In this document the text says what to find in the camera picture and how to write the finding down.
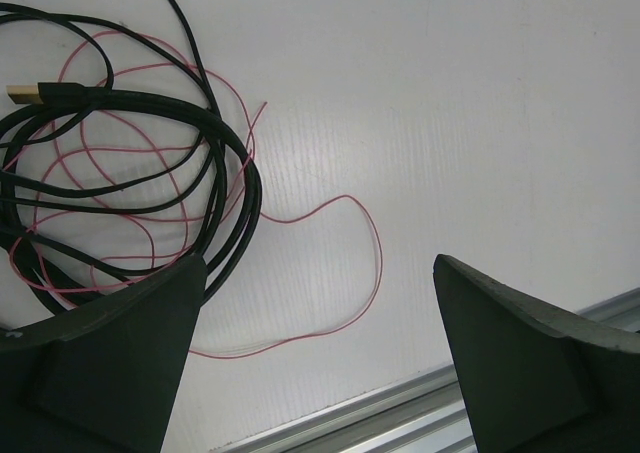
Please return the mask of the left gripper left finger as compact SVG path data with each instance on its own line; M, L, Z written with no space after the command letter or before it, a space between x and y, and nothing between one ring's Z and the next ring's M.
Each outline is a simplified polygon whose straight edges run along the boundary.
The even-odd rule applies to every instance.
M203 259L188 256L84 306L2 332L2 451L160 451L206 276Z

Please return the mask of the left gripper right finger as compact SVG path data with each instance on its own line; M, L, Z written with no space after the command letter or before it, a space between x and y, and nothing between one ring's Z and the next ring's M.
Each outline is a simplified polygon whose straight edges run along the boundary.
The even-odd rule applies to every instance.
M639 335L440 254L433 277L480 452L636 452Z

